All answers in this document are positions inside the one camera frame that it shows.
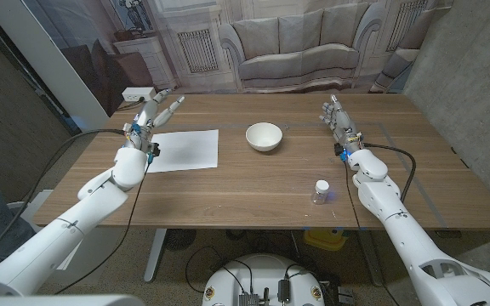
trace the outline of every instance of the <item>wooden table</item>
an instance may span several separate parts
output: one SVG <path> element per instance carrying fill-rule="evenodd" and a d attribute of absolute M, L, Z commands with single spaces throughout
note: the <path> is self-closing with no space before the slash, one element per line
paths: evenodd
<path fill-rule="evenodd" d="M 451 146 L 403 95 L 340 94 L 344 109 L 365 141 L 412 153 L 417 172 L 407 194 L 409 212 L 430 230 L 490 230 L 490 192 L 460 161 Z M 173 102 L 176 96 L 170 96 Z M 186 95 L 169 124 L 155 133 L 219 129 L 217 168 L 148 173 L 132 225 L 162 228 L 307 229 L 335 227 L 381 230 L 381 223 L 358 200 L 345 167 L 333 153 L 334 139 L 320 123 L 328 94 Z M 138 109 L 118 112 L 107 128 L 131 122 Z M 245 139 L 248 126 L 272 122 L 283 131 L 280 145 L 261 153 Z M 123 137 L 96 136 L 35 215 L 47 224 L 77 202 L 92 177 L 113 166 Z M 411 162 L 394 151 L 372 149 L 403 188 Z M 310 204 L 318 179 L 327 180 L 335 199 Z M 128 222 L 137 188 L 102 225 Z"/>

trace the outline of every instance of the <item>white paper sheet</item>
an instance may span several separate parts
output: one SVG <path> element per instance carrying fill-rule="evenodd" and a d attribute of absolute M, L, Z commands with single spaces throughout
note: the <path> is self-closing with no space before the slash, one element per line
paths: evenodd
<path fill-rule="evenodd" d="M 219 130 L 159 133 L 152 142 L 160 144 L 149 173 L 217 167 Z"/>

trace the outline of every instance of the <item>yellow object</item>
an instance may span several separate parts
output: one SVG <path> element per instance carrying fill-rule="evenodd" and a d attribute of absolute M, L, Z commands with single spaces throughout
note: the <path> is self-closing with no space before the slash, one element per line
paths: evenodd
<path fill-rule="evenodd" d="M 327 251 L 338 251 L 347 240 L 347 233 L 336 229 L 308 229 L 304 232 L 304 241 L 310 246 Z"/>

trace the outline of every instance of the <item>power strip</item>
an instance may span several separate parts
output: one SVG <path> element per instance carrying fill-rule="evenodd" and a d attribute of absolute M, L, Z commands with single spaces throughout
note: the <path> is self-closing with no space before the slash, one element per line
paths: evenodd
<path fill-rule="evenodd" d="M 126 102 L 136 102 L 139 101 L 141 97 L 144 98 L 145 101 L 149 101 L 152 100 L 156 94 L 157 92 L 154 88 L 126 88 L 122 92 L 122 96 Z"/>

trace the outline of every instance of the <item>couch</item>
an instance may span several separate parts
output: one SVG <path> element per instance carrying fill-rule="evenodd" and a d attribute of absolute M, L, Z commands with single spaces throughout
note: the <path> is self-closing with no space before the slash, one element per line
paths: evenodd
<path fill-rule="evenodd" d="M 349 3 L 306 14 L 242 20 L 219 27 L 238 91 L 285 92 L 353 83 L 382 3 Z"/>
<path fill-rule="evenodd" d="M 139 52 L 108 54 L 99 41 L 92 52 L 87 45 L 60 50 L 90 89 L 108 116 L 123 102 L 127 87 L 154 87 L 152 76 Z"/>

